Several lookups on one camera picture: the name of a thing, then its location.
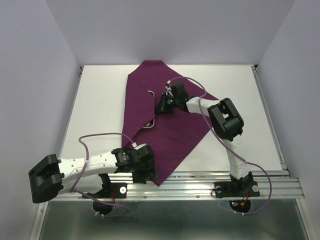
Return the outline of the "purple cloth drape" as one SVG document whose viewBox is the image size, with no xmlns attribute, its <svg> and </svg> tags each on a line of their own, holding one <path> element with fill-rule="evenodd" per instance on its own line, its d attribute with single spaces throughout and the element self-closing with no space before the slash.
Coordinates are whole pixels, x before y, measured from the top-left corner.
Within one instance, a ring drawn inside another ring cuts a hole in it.
<svg viewBox="0 0 320 240">
<path fill-rule="evenodd" d="M 187 113 L 175 108 L 172 114 L 156 114 L 165 84 L 173 80 L 183 83 L 190 96 L 200 97 L 204 90 L 183 78 L 161 60 L 145 60 L 127 77 L 121 145 L 148 144 L 155 153 L 158 176 L 153 180 L 160 186 L 188 154 L 209 132 L 204 118 L 197 113 Z M 155 98 L 148 93 L 153 91 Z M 143 129 L 152 119 L 153 128 Z"/>
</svg>

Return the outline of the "stainless steel tray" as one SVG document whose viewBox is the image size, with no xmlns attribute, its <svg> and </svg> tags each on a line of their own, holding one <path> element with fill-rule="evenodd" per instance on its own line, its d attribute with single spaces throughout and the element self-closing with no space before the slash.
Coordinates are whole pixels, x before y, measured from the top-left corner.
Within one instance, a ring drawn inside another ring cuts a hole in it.
<svg viewBox="0 0 320 240">
<path fill-rule="evenodd" d="M 151 94 L 155 99 L 155 93 L 152 90 L 148 90 L 148 93 Z M 153 118 L 143 127 L 143 129 L 151 129 L 154 127 L 154 125 L 155 125 L 155 119 Z"/>
</svg>

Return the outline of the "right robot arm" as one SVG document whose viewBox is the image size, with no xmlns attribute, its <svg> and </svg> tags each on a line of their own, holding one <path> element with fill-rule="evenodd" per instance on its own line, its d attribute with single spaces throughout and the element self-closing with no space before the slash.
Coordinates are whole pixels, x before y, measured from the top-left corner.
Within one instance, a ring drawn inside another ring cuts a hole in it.
<svg viewBox="0 0 320 240">
<path fill-rule="evenodd" d="M 161 95 L 155 112 L 169 114 L 174 108 L 186 113 L 201 114 L 205 121 L 210 119 L 209 129 L 226 148 L 230 167 L 230 181 L 214 183 L 213 194 L 216 198 L 241 197 L 250 191 L 253 175 L 247 161 L 240 154 L 243 152 L 242 133 L 244 121 L 229 98 L 209 100 L 202 96 L 190 96 L 182 82 L 169 80 L 166 92 Z"/>
</svg>

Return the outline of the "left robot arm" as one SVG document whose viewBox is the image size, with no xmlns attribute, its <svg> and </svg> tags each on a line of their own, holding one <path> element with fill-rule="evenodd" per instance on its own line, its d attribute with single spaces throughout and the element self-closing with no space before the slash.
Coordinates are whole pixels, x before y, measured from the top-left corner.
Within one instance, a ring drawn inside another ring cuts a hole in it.
<svg viewBox="0 0 320 240">
<path fill-rule="evenodd" d="M 158 178 L 155 153 L 148 144 L 116 148 L 85 158 L 47 155 L 29 172 L 32 202 L 45 203 L 56 196 L 79 193 L 85 199 L 125 199 L 126 183 L 112 183 L 109 175 L 131 173 L 134 183 L 144 184 Z"/>
</svg>

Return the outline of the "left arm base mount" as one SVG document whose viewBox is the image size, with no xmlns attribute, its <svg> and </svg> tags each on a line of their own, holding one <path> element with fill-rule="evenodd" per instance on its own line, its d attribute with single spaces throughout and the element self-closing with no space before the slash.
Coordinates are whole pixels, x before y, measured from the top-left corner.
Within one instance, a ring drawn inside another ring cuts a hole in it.
<svg viewBox="0 0 320 240">
<path fill-rule="evenodd" d="M 127 214 L 129 208 L 116 203 L 116 198 L 126 197 L 127 192 L 121 192 L 121 189 L 127 189 L 127 184 L 112 183 L 107 173 L 99 174 L 98 176 L 102 181 L 102 189 L 96 193 L 81 193 L 84 199 L 93 201 L 92 209 L 94 214 L 102 218 L 115 218 Z"/>
</svg>

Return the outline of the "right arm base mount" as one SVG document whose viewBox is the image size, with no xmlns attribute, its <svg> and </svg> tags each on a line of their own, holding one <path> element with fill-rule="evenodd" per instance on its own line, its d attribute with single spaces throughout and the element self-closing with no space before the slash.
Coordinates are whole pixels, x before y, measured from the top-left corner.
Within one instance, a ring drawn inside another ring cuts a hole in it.
<svg viewBox="0 0 320 240">
<path fill-rule="evenodd" d="M 218 181 L 214 183 L 210 194 L 216 199 L 230 198 L 230 210 L 247 215 L 251 209 L 250 198 L 259 197 L 260 191 L 256 181 L 244 189 L 241 189 L 236 183 L 231 181 Z"/>
</svg>

